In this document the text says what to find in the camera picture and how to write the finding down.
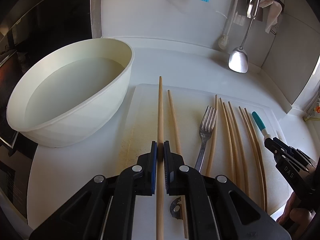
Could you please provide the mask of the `person's right hand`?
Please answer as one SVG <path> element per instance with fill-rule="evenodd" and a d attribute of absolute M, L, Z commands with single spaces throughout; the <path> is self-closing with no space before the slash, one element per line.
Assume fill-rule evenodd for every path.
<path fill-rule="evenodd" d="M 298 207 L 298 204 L 299 198 L 293 192 L 286 202 L 283 214 L 276 220 L 276 222 L 283 225 L 290 218 L 293 222 L 299 225 L 296 234 L 301 235 L 306 230 L 315 214 Z"/>

